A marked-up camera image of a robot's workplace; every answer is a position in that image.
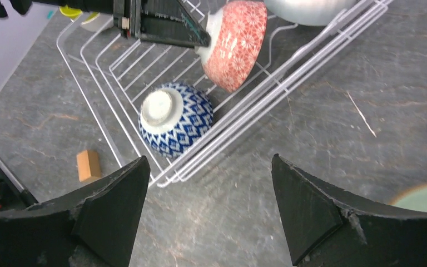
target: gray marble countertop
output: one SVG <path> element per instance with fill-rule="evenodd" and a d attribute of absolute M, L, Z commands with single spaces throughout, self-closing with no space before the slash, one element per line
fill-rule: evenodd
<path fill-rule="evenodd" d="M 99 152 L 104 174 L 118 168 L 56 49 L 68 22 L 52 18 L 0 93 L 0 156 L 39 201 L 82 186 L 82 150 Z M 115 133 L 116 123 L 107 123 Z M 131 265 L 291 266 L 270 174 L 275 153 L 379 202 L 427 182 L 427 1 L 394 1 L 191 180 L 151 188 Z"/>

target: wire rack rail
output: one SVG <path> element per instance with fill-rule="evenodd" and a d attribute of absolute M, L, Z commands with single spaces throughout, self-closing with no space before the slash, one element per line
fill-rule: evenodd
<path fill-rule="evenodd" d="M 208 12 L 205 10 L 208 9 L 208 5 L 197 1 L 185 0 L 185 5 L 188 8 L 190 7 L 191 13 L 201 21 Z M 340 12 L 320 34 L 300 47 L 290 58 L 276 68 L 271 67 L 271 48 L 274 37 L 281 31 L 296 28 L 297 25 L 291 24 L 275 28 L 269 38 L 264 40 L 265 44 L 266 42 L 269 43 L 268 46 L 265 46 L 266 49 L 269 49 L 269 61 L 263 65 L 256 62 L 249 79 L 236 92 L 215 96 L 215 99 L 220 99 L 214 103 L 214 116 L 217 117 L 217 121 L 187 152 L 173 161 L 161 158 L 142 141 L 136 123 L 137 116 L 140 115 L 138 107 L 149 93 L 149 89 L 167 81 L 188 81 L 196 88 L 202 88 L 211 98 L 213 98 L 214 92 L 222 91 L 204 75 L 200 58 L 194 54 L 193 50 L 126 40 L 117 34 L 100 50 L 95 58 L 91 59 L 91 61 L 94 60 L 94 63 L 90 63 L 89 58 L 94 55 L 86 55 L 88 53 L 85 53 L 85 49 L 101 35 L 103 26 L 81 46 L 81 58 L 75 58 L 66 52 L 65 42 L 89 16 L 88 14 L 80 15 L 60 33 L 57 38 L 57 47 L 120 167 L 124 166 L 130 159 L 122 156 L 120 147 L 114 142 L 98 107 L 90 99 L 88 89 L 83 86 L 78 74 L 74 71 L 71 64 L 72 60 L 83 62 L 86 65 L 105 100 L 103 105 L 112 112 L 136 156 L 147 155 L 152 166 L 149 186 L 156 184 L 158 187 L 165 187 L 173 182 L 187 181 L 202 169 L 382 16 L 392 1 L 358 1 L 353 8 Z M 268 16 L 268 20 L 272 19 L 279 18 L 274 15 Z M 130 43 L 130 46 L 120 48 L 121 42 L 125 45 Z M 121 51 L 122 53 L 115 60 L 112 60 L 108 66 L 101 67 L 106 62 L 103 60 L 104 56 L 114 51 Z M 314 54 L 310 58 L 301 65 L 295 66 L 312 51 Z M 284 77 L 292 66 L 295 67 L 294 72 Z"/>

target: brown block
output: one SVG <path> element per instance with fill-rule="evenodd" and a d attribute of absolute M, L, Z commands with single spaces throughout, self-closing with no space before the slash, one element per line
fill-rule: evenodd
<path fill-rule="evenodd" d="M 76 161 L 80 182 L 94 182 L 102 177 L 97 152 L 84 150 L 76 156 Z"/>

